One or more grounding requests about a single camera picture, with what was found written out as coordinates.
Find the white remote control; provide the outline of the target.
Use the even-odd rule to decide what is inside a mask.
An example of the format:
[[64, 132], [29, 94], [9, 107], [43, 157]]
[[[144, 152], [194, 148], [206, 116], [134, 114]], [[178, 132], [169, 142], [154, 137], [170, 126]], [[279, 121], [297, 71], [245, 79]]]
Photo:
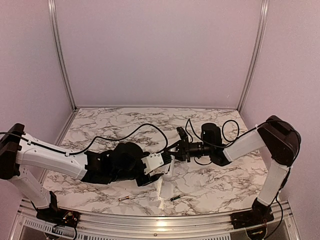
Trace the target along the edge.
[[156, 174], [162, 174], [162, 178], [164, 180], [170, 180], [173, 177], [174, 168], [175, 168], [175, 160], [173, 159], [171, 163], [160, 166], [151, 172], [151, 176]]

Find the gold AAA battery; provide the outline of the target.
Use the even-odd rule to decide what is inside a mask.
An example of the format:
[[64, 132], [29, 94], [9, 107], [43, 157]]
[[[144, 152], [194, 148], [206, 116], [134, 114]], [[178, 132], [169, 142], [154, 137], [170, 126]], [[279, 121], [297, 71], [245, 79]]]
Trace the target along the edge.
[[118, 201], [122, 202], [122, 201], [133, 200], [133, 199], [135, 199], [134, 196], [125, 196], [125, 197], [119, 198]]

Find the black green AAA battery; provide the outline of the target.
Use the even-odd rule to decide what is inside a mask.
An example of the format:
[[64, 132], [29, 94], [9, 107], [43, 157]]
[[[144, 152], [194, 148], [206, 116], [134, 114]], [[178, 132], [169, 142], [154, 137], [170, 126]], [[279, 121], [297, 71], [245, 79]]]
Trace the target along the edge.
[[177, 195], [177, 196], [172, 197], [172, 198], [170, 199], [170, 201], [175, 201], [175, 200], [180, 199], [180, 198], [181, 198], [181, 196], [180, 196], [180, 195]]

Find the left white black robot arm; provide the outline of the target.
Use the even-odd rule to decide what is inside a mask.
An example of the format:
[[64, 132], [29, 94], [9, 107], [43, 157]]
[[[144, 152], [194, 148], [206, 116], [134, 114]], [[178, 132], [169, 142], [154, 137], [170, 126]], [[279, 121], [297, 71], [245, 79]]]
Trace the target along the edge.
[[84, 183], [108, 185], [135, 180], [141, 187], [157, 181], [161, 174], [153, 171], [166, 164], [164, 152], [144, 152], [133, 142], [120, 142], [114, 149], [103, 152], [88, 149], [74, 152], [40, 141], [25, 133], [24, 128], [16, 123], [0, 134], [0, 178], [16, 186], [36, 211], [43, 212], [53, 223], [64, 216], [56, 196], [26, 166], [59, 172]]

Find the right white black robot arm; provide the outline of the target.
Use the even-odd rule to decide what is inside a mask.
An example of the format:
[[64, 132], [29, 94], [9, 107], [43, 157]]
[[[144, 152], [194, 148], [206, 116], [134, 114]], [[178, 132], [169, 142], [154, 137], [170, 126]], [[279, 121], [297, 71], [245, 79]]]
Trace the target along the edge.
[[252, 224], [260, 223], [269, 214], [271, 204], [287, 183], [302, 143], [299, 132], [276, 115], [239, 133], [234, 140], [225, 139], [223, 129], [212, 122], [201, 126], [201, 133], [195, 135], [198, 142], [189, 137], [186, 128], [178, 127], [177, 133], [180, 139], [165, 148], [164, 152], [182, 162], [188, 162], [193, 157], [209, 157], [211, 163], [225, 167], [253, 152], [268, 157], [267, 177], [261, 191], [251, 209], [236, 217], [237, 221], [247, 220]]

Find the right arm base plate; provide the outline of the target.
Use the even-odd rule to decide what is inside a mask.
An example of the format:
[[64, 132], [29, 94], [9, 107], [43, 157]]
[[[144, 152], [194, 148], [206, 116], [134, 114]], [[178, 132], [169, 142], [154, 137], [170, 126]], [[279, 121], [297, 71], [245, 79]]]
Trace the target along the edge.
[[230, 215], [230, 218], [234, 229], [263, 225], [275, 219], [270, 209], [265, 214], [253, 209], [235, 212]]

